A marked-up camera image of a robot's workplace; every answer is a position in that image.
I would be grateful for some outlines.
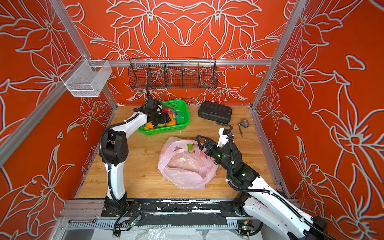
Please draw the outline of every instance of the hanging wire basket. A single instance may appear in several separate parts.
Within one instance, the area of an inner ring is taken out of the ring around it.
[[[133,89],[215,89],[218,85],[215,59],[131,58],[129,86]]]

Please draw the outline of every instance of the wood surface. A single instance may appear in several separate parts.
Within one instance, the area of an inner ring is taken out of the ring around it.
[[[133,113],[134,106],[119,107],[112,124],[122,122]],[[128,198],[234,198],[237,192],[225,181],[226,171],[219,166],[214,177],[205,189],[180,189],[168,180],[163,180],[157,168],[162,146],[171,136],[195,139],[196,135],[207,136],[218,141],[220,128],[214,121],[202,119],[197,115],[198,106],[188,106],[191,121],[180,131],[147,136],[138,131],[128,139],[129,156],[124,165],[124,185]],[[242,118],[249,121],[248,128],[242,128],[240,135],[238,123]],[[274,186],[271,174],[264,159],[255,129],[246,106],[233,106],[231,125],[235,143],[242,152],[243,161],[255,169],[270,186]],[[97,154],[88,175],[80,189],[79,198],[105,198],[107,174],[101,157]]]

